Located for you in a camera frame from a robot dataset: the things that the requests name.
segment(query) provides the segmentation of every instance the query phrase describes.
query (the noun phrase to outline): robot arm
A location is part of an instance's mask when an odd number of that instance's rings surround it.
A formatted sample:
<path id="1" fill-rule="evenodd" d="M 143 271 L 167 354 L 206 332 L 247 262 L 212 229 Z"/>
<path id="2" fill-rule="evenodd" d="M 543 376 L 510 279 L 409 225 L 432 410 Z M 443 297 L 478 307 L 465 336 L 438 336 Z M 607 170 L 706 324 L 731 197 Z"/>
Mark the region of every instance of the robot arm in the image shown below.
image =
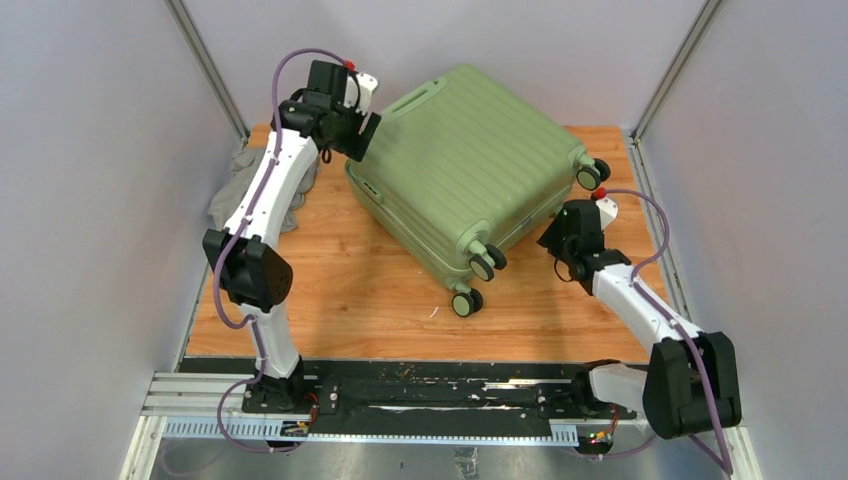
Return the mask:
<path id="1" fill-rule="evenodd" d="M 705 333 L 681 317 L 633 276 L 624 254 L 604 246 L 603 230 L 617 212 L 608 197 L 570 200 L 538 242 L 568 266 L 572 280 L 586 293 L 615 312 L 651 354 L 647 370 L 614 361 L 588 364 L 581 376 L 583 396 L 643 413 L 661 438 L 712 430 L 704 386 L 682 330 L 701 352 L 722 427 L 738 425 L 741 405 L 733 344 L 723 333 Z"/>
<path id="2" fill-rule="evenodd" d="M 278 133 L 272 131 L 238 209 L 222 231 L 208 230 L 203 239 L 214 268 L 232 236 L 239 237 L 224 260 L 220 285 L 241 313 L 256 321 L 265 351 L 263 382 L 280 394 L 278 404 L 291 404 L 302 384 L 302 372 L 297 371 L 301 357 L 292 343 L 285 305 L 292 269 L 275 251 L 282 222 L 301 179 L 319 154 L 333 148 L 361 161 L 380 122 L 379 115 L 371 114 L 363 128 L 377 79 L 349 67 L 312 63 L 307 87 L 279 106 L 283 127 L 279 155 L 274 157 Z M 244 220 L 246 227 L 241 226 Z M 259 352 L 254 329 L 251 334 Z M 257 370 L 262 360 L 257 358 Z"/>

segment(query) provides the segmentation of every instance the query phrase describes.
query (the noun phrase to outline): wooden platform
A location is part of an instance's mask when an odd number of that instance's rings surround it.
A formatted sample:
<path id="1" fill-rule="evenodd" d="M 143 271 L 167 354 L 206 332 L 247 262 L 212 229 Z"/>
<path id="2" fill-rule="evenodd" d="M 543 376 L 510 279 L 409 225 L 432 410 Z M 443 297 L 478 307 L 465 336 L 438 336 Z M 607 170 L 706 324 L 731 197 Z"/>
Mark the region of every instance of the wooden platform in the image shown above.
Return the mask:
<path id="1" fill-rule="evenodd" d="M 607 187 L 635 188 L 621 131 L 570 128 L 592 156 L 605 159 Z M 254 130 L 252 146 L 264 146 L 267 127 Z M 617 358 L 646 362 L 647 355 L 621 321 L 579 284 L 563 283 L 553 258 L 527 236 L 507 254 L 509 266 L 491 283 L 473 280 L 485 308 L 469 318 L 451 311 L 450 294 L 360 207 L 336 156 L 322 166 L 300 227 L 280 239 L 279 251 L 295 272 L 287 300 L 294 342 L 307 357 L 428 360 L 583 362 Z M 575 186 L 573 196 L 588 197 Z M 607 246 L 633 261 L 653 247 L 639 203 L 616 196 L 621 214 L 607 230 Z M 664 295 L 659 269 L 643 278 Z M 247 333 L 226 328 L 206 286 L 188 345 L 189 355 L 252 356 Z M 241 318 L 233 305 L 227 312 Z"/>

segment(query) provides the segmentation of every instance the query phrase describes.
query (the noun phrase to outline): suitcase wheel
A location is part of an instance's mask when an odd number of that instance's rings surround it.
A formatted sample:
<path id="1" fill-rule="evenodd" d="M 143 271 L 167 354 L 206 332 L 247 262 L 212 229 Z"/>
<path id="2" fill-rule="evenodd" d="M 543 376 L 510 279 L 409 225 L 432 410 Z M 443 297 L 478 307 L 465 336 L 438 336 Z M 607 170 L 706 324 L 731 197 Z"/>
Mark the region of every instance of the suitcase wheel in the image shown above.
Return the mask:
<path id="1" fill-rule="evenodd" d="M 492 269 L 492 266 L 489 265 L 489 262 L 480 255 L 474 255 L 471 257 L 471 260 L 468 261 L 468 265 L 471 267 L 474 274 L 480 277 L 480 279 L 484 282 L 491 282 L 492 279 L 495 278 L 495 271 Z"/>
<path id="2" fill-rule="evenodd" d="M 474 313 L 474 299 L 468 293 L 459 292 L 453 296 L 451 307 L 453 313 L 465 318 Z"/>
<path id="3" fill-rule="evenodd" d="M 489 256 L 492 257 L 492 260 L 494 260 L 496 269 L 503 270 L 506 268 L 506 256 L 504 256 L 502 251 L 498 250 L 498 247 L 491 243 L 487 243 L 486 253 L 488 253 Z"/>
<path id="4" fill-rule="evenodd" d="M 471 289 L 471 300 L 474 300 L 474 313 L 483 308 L 483 294 L 476 288 Z"/>
<path id="5" fill-rule="evenodd" d="M 607 162 L 601 160 L 600 158 L 595 158 L 595 168 L 598 169 L 598 173 L 601 174 L 601 181 L 606 182 L 609 180 L 610 175 L 612 175 L 612 170 L 610 170 Z"/>
<path id="6" fill-rule="evenodd" d="M 601 175 L 591 167 L 582 167 L 577 171 L 577 183 L 586 190 L 596 190 L 601 186 Z"/>
<path id="7" fill-rule="evenodd" d="M 453 307 L 453 313 L 463 318 L 468 317 L 483 308 L 483 295 L 474 288 L 468 293 L 459 292 L 453 296 L 451 307 Z"/>

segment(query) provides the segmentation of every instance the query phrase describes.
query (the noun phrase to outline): suitcase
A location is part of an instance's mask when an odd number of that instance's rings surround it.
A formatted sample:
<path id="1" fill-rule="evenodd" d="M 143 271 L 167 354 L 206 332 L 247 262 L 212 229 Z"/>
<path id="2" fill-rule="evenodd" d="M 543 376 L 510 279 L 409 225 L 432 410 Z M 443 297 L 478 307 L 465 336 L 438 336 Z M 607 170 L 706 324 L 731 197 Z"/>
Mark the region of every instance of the suitcase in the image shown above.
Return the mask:
<path id="1" fill-rule="evenodd" d="M 425 83 L 382 112 L 353 192 L 445 287 L 466 317 L 483 306 L 468 286 L 506 266 L 506 252 L 557 213 L 577 178 L 597 188 L 609 169 L 535 108 L 469 65 Z"/>

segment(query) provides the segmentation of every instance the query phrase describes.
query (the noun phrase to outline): gray wall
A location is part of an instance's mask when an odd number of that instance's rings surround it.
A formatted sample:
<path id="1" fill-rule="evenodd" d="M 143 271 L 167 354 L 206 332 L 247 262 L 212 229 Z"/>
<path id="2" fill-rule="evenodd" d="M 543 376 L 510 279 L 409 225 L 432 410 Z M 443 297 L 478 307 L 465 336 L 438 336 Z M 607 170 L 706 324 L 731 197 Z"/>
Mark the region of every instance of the gray wall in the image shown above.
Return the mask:
<path id="1" fill-rule="evenodd" d="M 0 5 L 0 478 L 118 475 L 235 136 L 162 1 Z"/>
<path id="2" fill-rule="evenodd" d="M 265 123 L 280 58 L 323 47 L 381 80 L 379 110 L 469 62 L 568 125 L 631 127 L 703 0 L 187 0 L 245 120 Z M 288 95 L 306 78 L 293 64 Z"/>
<path id="3" fill-rule="evenodd" d="M 728 1 L 645 141 L 765 478 L 845 478 L 848 4 Z"/>

